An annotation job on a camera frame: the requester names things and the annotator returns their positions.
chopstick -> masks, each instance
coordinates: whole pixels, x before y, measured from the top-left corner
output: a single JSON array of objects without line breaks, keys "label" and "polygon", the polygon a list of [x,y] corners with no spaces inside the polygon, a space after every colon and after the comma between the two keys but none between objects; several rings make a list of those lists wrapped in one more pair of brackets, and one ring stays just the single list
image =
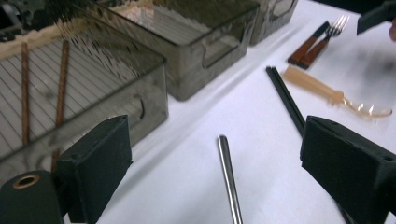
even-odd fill
[{"label": "chopstick", "polygon": [[21,44],[22,63],[22,142],[26,147],[30,142],[30,116],[29,116],[29,50],[27,43]]},{"label": "chopstick", "polygon": [[[55,126],[59,127],[64,123],[64,98],[66,93],[66,78],[67,78],[67,65],[69,58],[69,50],[70,45],[67,40],[64,41],[62,46],[62,59],[61,59],[61,71],[59,78],[59,89],[58,89],[58,103],[56,105],[56,120]],[[51,163],[51,171],[54,172],[56,170],[56,161],[61,155],[61,150],[58,148],[54,152],[52,152],[52,163]]]},{"label": "chopstick", "polygon": [[327,28],[329,28],[330,24],[328,21],[325,21],[323,24],[319,26],[319,28],[308,38],[305,42],[297,48],[288,58],[288,63],[298,65],[301,59],[305,56],[305,54],[309,51],[309,49],[315,44],[318,38],[324,34]]},{"label": "chopstick", "polygon": [[233,179],[233,166],[231,164],[230,149],[228,147],[227,137],[220,135],[218,140],[221,164],[227,185],[228,197],[230,199],[231,212],[233,214],[233,223],[242,224],[241,210],[239,208],[238,195],[236,194],[235,181]]},{"label": "chopstick", "polygon": [[[267,72],[268,76],[271,78],[277,93],[279,94],[280,98],[283,101],[283,104],[287,108],[292,120],[294,121],[294,125],[296,126],[300,136],[304,136],[304,128],[305,128],[305,120],[301,115],[301,112],[297,105],[294,103],[293,98],[291,97],[288,88],[286,87],[285,83],[282,80],[282,77],[277,72],[275,67],[267,66],[265,71]],[[347,214],[347,212],[336,202],[338,210],[340,211],[341,215],[344,218],[346,224],[354,224],[355,222],[353,219]]]}]

white tablecloth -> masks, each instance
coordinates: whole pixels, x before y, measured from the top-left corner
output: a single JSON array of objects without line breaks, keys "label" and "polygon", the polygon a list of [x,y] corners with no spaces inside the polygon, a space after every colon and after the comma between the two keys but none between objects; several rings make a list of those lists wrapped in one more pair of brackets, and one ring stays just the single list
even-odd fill
[{"label": "white tablecloth", "polygon": [[[232,223],[217,136],[228,137],[245,223],[344,223],[331,196],[301,167],[302,138],[267,65],[287,58],[326,20],[345,31],[307,71],[351,99],[396,104],[396,43],[390,23],[356,35],[359,15],[300,0],[291,21],[187,102],[169,96],[169,119],[132,148],[128,170],[98,223]],[[337,121],[396,153],[396,115],[367,120],[287,83],[304,117]],[[387,223],[394,223],[389,215]]]}]

metal fork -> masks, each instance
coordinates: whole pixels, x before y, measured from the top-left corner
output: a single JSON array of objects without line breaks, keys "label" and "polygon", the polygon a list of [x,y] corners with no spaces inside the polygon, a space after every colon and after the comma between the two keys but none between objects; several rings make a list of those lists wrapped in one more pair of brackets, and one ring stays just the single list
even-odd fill
[{"label": "metal fork", "polygon": [[319,56],[319,54],[326,48],[329,44],[330,38],[339,36],[343,32],[347,25],[349,16],[339,17],[329,28],[326,30],[326,37],[320,40],[311,50],[306,53],[306,55],[301,59],[298,64],[300,67],[307,69],[311,66],[312,62]]}]

silver utensil handle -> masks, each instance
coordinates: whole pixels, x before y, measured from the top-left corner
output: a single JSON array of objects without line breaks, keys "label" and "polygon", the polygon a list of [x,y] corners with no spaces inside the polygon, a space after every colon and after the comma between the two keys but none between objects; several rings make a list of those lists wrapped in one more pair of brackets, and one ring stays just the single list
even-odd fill
[{"label": "silver utensil handle", "polygon": [[241,211],[239,208],[238,196],[236,194],[235,182],[233,180],[233,166],[231,165],[230,150],[228,148],[227,137],[220,135],[219,152],[221,163],[224,171],[225,182],[227,185],[228,197],[230,199],[231,212],[233,214],[233,223],[242,224]]}]

fork handle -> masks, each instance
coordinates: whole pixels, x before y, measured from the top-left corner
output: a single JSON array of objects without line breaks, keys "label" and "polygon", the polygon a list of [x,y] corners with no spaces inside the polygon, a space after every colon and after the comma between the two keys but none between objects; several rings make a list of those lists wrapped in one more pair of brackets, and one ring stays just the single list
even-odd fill
[{"label": "fork handle", "polygon": [[326,48],[329,44],[329,38],[324,38],[320,40],[311,50],[306,53],[306,55],[298,63],[303,69],[309,68],[314,60],[319,56],[319,54]]},{"label": "fork handle", "polygon": [[340,104],[344,100],[344,94],[341,91],[333,90],[323,82],[294,66],[289,66],[288,69],[286,69],[283,74],[283,78],[297,86],[328,99],[332,104]]},{"label": "fork handle", "polygon": [[313,46],[317,40],[318,38],[314,36],[311,36],[307,40],[305,40],[305,42],[290,55],[290,57],[288,58],[288,63],[291,64],[299,63],[300,60],[304,57],[304,55],[309,51],[311,46]]}]

